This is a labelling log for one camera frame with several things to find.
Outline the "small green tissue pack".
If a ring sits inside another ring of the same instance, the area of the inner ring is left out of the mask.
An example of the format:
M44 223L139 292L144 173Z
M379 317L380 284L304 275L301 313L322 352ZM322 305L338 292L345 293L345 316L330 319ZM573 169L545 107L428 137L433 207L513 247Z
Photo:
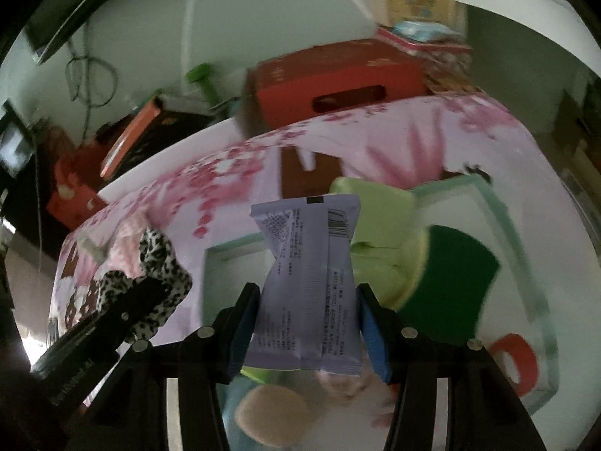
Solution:
M82 236L77 240L77 245L83 250L92 260L97 264L101 265L107 260L106 247L97 245L88 236Z

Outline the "pink white fuzzy cloth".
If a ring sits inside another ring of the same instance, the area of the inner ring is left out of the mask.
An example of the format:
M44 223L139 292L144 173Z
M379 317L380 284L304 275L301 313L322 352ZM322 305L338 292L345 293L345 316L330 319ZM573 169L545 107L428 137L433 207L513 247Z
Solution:
M101 273L120 271L130 279L142 276L140 240L149 227L150 222L143 211L135 212L123 219L109 242Z

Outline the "cartoon print bedsheet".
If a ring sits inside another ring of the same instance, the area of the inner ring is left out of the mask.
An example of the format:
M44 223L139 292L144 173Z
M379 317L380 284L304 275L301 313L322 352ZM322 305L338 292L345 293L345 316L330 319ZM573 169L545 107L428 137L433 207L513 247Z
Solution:
M105 205L59 254L50 318L65 332L93 312L106 271L77 243L110 247L136 212L165 232L194 275L207 249L252 232L254 203L323 194L356 177L404 191L471 178L496 195L534 278L534 323L550 331L552 368L534 391L551 450L585 439L600 413L600 264L577 205L538 142L490 97L446 96L343 110L250 135L237 118L157 152L101 189Z

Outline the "black coffee machine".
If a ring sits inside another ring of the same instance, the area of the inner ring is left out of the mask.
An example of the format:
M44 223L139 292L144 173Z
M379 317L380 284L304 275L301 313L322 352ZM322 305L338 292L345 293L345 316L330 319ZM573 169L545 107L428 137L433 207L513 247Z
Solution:
M37 146L9 101L1 105L1 219L27 240L39 228Z

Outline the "green scouring sponge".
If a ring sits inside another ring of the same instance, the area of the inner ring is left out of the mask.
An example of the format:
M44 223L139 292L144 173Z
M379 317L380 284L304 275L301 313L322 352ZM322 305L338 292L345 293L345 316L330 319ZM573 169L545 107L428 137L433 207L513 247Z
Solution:
M402 323L442 343L461 345L475 338L499 269L497 257L479 240L451 227L432 226L425 270L398 311Z

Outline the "beige powder puff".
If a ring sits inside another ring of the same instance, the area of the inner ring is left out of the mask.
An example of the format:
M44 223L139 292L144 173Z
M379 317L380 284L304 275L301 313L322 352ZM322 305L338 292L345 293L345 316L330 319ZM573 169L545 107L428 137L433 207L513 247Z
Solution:
M313 425L306 400L280 385L261 385L246 393L234 420L248 437L270 448L286 448L304 438Z

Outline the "orange black box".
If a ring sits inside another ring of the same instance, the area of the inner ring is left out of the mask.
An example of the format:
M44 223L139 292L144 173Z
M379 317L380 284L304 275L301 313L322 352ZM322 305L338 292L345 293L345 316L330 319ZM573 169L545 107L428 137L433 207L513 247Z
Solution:
M214 116L196 99L159 94L140 108L102 162L108 184L143 161L205 129Z

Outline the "red tape roll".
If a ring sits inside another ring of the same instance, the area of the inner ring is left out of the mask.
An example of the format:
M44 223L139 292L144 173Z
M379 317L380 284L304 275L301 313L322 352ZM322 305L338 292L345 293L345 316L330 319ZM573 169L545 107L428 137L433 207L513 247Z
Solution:
M534 390L540 373L537 356L521 335L506 334L492 343L488 350L519 397Z

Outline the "light green cloth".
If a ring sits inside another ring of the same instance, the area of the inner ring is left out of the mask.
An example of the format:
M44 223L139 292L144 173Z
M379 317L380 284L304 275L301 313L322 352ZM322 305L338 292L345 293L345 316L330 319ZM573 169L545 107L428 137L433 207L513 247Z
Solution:
M355 194L361 212L350 254L356 283L368 283L381 306L400 310L425 271L429 234L417 219L410 191L358 178L338 177L332 194Z

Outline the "leopard print scrunchie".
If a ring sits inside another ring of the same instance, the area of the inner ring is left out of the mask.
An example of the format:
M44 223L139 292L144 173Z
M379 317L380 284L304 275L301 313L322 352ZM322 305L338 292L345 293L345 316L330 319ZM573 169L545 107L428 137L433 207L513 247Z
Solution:
M139 244L139 261L142 268L139 277L129 278L123 271L111 270L104 275L99 285L99 313L106 313L130 289L143 282L160 282L167 286L167 294L160 303L129 330L124 339L128 344L152 339L193 287L192 276L179 264L171 241L159 230L146 228L143 232Z

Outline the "mint green tray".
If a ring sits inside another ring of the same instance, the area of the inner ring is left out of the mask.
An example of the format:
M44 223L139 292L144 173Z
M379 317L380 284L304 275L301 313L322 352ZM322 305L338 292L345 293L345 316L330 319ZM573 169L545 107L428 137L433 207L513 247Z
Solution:
M220 394L234 450L540 450L555 392L546 299L481 176L404 191L352 177L256 205L208 251L203 316L266 291Z

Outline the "white curved shelf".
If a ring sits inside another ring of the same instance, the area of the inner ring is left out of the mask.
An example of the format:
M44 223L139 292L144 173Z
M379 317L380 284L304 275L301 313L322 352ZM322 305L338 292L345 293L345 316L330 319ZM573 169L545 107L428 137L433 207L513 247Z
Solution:
M458 0L509 18L546 37L600 73L600 45L566 0Z

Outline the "red cardboard box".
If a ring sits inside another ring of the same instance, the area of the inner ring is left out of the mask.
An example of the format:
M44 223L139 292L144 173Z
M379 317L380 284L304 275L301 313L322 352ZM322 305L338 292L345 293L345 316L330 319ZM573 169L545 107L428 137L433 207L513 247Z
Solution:
M316 116L427 93L419 59L376 39L346 41L249 69L235 118L249 138Z

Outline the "blue face mask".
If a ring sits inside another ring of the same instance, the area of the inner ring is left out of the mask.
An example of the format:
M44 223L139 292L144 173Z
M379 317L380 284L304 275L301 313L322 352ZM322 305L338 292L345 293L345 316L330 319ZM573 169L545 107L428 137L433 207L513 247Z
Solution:
M246 397L250 390L259 386L259 383L242 375L236 376L227 386L222 408L222 419L229 448L233 451L259 451L264 449L260 443L242 431L235 420L235 410L242 403L242 399Z

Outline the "green dumbbell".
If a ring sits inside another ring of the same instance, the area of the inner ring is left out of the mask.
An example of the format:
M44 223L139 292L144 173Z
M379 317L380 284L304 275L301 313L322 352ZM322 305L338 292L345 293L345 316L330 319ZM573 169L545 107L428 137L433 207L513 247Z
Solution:
M186 74L186 80L191 85L197 85L200 88L210 106L210 110L215 115L227 115L227 105L221 99L213 83L213 67L209 63L201 63L189 70Z

